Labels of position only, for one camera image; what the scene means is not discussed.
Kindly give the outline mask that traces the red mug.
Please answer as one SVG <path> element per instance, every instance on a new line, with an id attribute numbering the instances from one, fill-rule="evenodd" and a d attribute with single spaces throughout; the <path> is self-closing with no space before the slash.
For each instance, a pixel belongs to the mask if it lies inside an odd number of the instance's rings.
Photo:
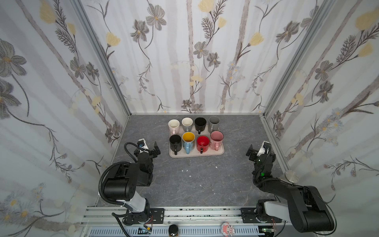
<path id="1" fill-rule="evenodd" d="M 203 154 L 208 151 L 210 146 L 210 139 L 207 136 L 201 135 L 196 140 L 197 150 Z"/>

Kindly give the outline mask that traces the small grey mug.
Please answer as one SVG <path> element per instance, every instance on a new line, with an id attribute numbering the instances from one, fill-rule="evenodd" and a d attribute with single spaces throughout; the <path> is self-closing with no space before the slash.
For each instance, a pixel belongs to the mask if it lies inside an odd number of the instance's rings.
<path id="1" fill-rule="evenodd" d="M 192 118 L 183 118 L 181 123 L 184 132 L 191 132 L 193 126 Z"/>

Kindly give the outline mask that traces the black mug white base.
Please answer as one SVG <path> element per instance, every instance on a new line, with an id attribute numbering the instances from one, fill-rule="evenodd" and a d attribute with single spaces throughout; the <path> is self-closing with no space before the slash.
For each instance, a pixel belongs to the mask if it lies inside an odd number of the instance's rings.
<path id="1" fill-rule="evenodd" d="M 195 130 L 197 131 L 198 134 L 201 134 L 207 125 L 207 120 L 203 117 L 198 117 L 194 121 L 195 123 Z"/>

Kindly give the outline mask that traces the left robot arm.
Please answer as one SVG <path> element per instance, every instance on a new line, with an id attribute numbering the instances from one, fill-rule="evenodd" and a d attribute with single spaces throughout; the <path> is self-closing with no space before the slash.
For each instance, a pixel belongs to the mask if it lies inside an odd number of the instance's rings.
<path id="1" fill-rule="evenodd" d="M 137 187 L 148 187 L 153 180 L 153 159 L 161 154 L 157 143 L 148 149 L 142 141 L 126 142 L 125 152 L 133 162 L 114 163 L 103 172 L 98 184 L 98 193 L 107 203 L 126 208 L 125 214 L 112 213 L 118 224 L 123 227 L 133 224 L 150 224 L 153 215 L 149 201 L 136 191 Z"/>

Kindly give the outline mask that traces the pale pink mug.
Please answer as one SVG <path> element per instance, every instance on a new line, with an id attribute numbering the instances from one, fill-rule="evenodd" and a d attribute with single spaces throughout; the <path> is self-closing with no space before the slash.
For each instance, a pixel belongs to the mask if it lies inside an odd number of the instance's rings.
<path id="1" fill-rule="evenodd" d="M 179 134 L 180 122 L 177 119 L 171 119 L 168 122 L 168 127 L 169 127 L 169 131 L 170 131 L 170 136 Z"/>

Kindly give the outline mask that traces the grey-green mug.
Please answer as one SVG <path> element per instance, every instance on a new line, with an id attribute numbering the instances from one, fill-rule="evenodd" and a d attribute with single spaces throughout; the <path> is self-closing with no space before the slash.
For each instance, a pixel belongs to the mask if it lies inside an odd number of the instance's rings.
<path id="1" fill-rule="evenodd" d="M 213 131 L 219 131 L 220 118 L 211 116 L 208 120 L 208 132 L 211 134 Z"/>

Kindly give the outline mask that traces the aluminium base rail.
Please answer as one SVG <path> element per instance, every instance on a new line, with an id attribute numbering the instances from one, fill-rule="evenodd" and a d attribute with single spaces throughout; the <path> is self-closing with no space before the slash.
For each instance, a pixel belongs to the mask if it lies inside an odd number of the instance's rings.
<path id="1" fill-rule="evenodd" d="M 150 224 L 133 224 L 121 228 L 112 213 L 124 214 L 125 209 L 118 207 L 89 207 L 81 221 L 81 236 L 88 237 L 92 228 L 118 227 L 125 236 L 129 236 L 126 228 L 141 227 L 152 232 L 154 227 L 177 225 L 184 226 L 222 226 L 228 222 L 235 229 L 236 226 L 258 226 L 264 236 L 256 237 L 313 237 L 314 233 L 299 233 L 290 222 L 272 218 L 267 222 L 259 222 L 253 217 L 253 207 L 216 206 L 216 207 L 156 207 L 152 210 L 153 222 Z"/>

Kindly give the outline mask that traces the blue butterfly mug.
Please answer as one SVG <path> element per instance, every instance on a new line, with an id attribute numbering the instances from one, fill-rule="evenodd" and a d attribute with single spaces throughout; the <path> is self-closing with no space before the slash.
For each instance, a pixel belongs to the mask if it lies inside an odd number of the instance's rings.
<path id="1" fill-rule="evenodd" d="M 192 132 L 185 132 L 182 135 L 182 146 L 186 154 L 189 154 L 195 147 L 195 135 Z"/>

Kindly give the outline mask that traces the black mug white rim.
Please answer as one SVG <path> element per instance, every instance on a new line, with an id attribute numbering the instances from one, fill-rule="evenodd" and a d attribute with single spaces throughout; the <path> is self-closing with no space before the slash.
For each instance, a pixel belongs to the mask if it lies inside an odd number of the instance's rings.
<path id="1" fill-rule="evenodd" d="M 182 149 L 182 138 L 180 135 L 173 134 L 169 138 L 170 151 L 176 156 Z"/>

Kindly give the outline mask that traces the beige plastic tray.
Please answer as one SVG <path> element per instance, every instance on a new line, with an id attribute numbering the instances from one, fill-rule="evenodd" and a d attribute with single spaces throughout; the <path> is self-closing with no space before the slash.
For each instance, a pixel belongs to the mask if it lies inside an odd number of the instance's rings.
<path id="1" fill-rule="evenodd" d="M 210 145 L 212 145 L 212 139 L 210 137 L 211 134 L 208 132 L 207 127 L 208 127 L 208 125 L 206 126 L 205 130 L 203 132 L 201 132 L 201 134 L 198 134 L 198 132 L 195 129 L 195 126 L 192 127 L 191 132 L 194 133 L 194 135 L 195 135 L 195 147 L 192 151 L 190 151 L 189 154 L 186 153 L 186 150 L 182 146 L 181 150 L 177 152 L 177 155 L 175 155 L 175 152 L 173 150 L 171 150 L 170 145 L 168 145 L 170 157 L 172 157 L 172 158 L 189 158 L 189 157 L 205 157 L 205 156 L 220 156 L 220 155 L 222 155 L 225 152 L 225 148 L 224 148 L 223 143 L 219 146 L 218 151 L 212 149 L 212 147 L 209 147 L 209 149 L 205 153 L 201 154 L 200 151 L 197 150 L 196 141 L 197 141 L 197 138 L 199 136 L 202 136 L 202 135 L 207 136 L 211 141 Z"/>

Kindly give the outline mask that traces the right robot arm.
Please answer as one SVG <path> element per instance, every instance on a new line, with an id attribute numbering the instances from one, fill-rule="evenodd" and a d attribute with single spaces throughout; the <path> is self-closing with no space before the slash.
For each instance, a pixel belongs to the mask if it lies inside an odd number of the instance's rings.
<path id="1" fill-rule="evenodd" d="M 271 174 L 276 154 L 272 145 L 264 142 L 260 149 L 248 148 L 246 156 L 254 163 L 253 183 L 262 192 L 270 193 L 287 201 L 282 207 L 274 201 L 264 201 L 263 214 L 290 222 L 300 233 L 317 233 L 337 228 L 337 220 L 329 205 L 314 186 L 296 185 Z"/>

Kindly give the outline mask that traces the pink cartoon sticker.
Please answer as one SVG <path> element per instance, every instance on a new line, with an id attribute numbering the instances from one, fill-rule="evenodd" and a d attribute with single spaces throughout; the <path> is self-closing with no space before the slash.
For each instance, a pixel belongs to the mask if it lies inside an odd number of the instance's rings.
<path id="1" fill-rule="evenodd" d="M 235 233 L 235 230 L 232 225 L 228 222 L 225 222 L 221 226 L 221 233 L 224 237 L 232 237 Z"/>

